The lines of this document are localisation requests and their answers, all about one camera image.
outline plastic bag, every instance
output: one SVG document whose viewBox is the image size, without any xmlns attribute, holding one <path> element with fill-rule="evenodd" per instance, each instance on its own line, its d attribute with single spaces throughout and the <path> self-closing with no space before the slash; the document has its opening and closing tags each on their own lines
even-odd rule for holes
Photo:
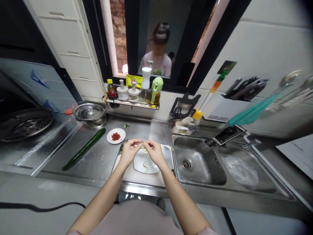
<svg viewBox="0 0 313 235">
<path fill-rule="evenodd" d="M 229 173 L 238 183 L 248 186 L 256 186 L 259 183 L 257 171 L 249 167 L 240 158 L 227 155 L 222 160 L 227 166 Z"/>
</svg>

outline white plate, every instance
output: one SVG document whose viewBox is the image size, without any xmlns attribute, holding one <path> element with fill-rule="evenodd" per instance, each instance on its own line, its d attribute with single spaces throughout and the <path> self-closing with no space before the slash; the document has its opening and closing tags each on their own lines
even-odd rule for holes
<svg viewBox="0 0 313 235">
<path fill-rule="evenodd" d="M 112 135 L 114 134 L 114 133 L 118 133 L 121 137 L 118 139 L 118 140 L 112 140 Z M 108 135 L 107 135 L 107 140 L 108 140 L 108 142 L 109 143 L 111 143 L 111 144 L 119 144 L 119 143 L 121 143 L 124 139 L 125 139 L 125 137 L 126 137 L 126 133 L 125 133 L 125 131 L 123 130 L 123 129 L 121 129 L 121 128 L 115 128 L 115 129 L 113 129 L 112 131 L 110 131 L 109 133 L 108 133 Z"/>
<path fill-rule="evenodd" d="M 145 174 L 155 174 L 160 171 L 158 166 L 151 160 L 149 154 L 140 149 L 134 158 L 134 169 Z"/>
</svg>

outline stainless steel countertop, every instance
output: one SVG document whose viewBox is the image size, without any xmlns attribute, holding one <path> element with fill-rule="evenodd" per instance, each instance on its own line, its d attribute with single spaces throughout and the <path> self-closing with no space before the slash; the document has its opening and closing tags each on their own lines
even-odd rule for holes
<svg viewBox="0 0 313 235">
<path fill-rule="evenodd" d="M 125 129 L 126 139 L 139 138 L 142 140 L 153 139 L 161 144 L 172 145 L 172 123 L 153 121 L 145 118 L 135 118 L 121 115 L 108 115 L 108 123 L 105 126 L 106 133 L 114 128 L 123 128 L 126 123 L 130 126 Z M 214 137 L 219 130 L 202 128 L 198 136 Z M 109 178 L 121 144 L 112 145 L 106 140 L 106 134 L 99 139 L 92 148 L 70 169 L 62 171 L 61 168 L 74 156 L 74 154 L 96 133 L 85 125 L 77 126 L 68 137 L 68 141 L 58 152 L 46 160 L 36 171 L 37 177 L 51 180 L 59 180 L 95 187 L 102 187 Z M 273 141 L 271 138 L 259 138 L 264 143 Z M 303 173 L 295 169 L 284 157 L 273 150 L 272 144 L 262 144 L 258 148 L 264 156 L 279 169 L 279 172 L 293 187 L 303 180 Z M 311 211 L 297 198 L 295 200 L 278 199 L 269 196 L 252 195 L 241 192 L 226 191 L 217 188 L 205 188 L 182 184 L 196 203 L 234 208 L 240 210 L 267 213 L 284 217 L 297 218 L 307 221 L 312 216 Z M 312 198 L 312 182 L 302 182 L 301 192 Z M 168 197 L 165 188 L 123 182 L 122 191 L 139 193 L 150 196 Z"/>
<path fill-rule="evenodd" d="M 65 143 L 73 124 L 64 114 L 52 113 L 52 117 L 52 125 L 43 133 L 22 141 L 0 142 L 0 171 L 32 175 Z"/>
</svg>

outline yellow packet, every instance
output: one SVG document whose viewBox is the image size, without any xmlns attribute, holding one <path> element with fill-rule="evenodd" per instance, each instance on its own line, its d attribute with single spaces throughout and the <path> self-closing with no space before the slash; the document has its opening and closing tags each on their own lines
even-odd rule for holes
<svg viewBox="0 0 313 235">
<path fill-rule="evenodd" d="M 141 88 L 142 77 L 127 74 L 126 75 L 126 86 L 132 87 L 132 85 L 131 85 L 132 81 L 135 81 L 137 83 L 136 88 L 139 88 L 139 89 Z"/>
</svg>

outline sink drain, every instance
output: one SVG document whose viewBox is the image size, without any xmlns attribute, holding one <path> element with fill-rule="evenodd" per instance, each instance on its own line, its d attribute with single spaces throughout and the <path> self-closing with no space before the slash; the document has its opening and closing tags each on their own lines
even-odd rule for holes
<svg viewBox="0 0 313 235">
<path fill-rule="evenodd" d="M 182 164 L 184 169 L 192 170 L 192 162 L 188 158 L 182 158 L 180 160 L 180 163 Z"/>
</svg>

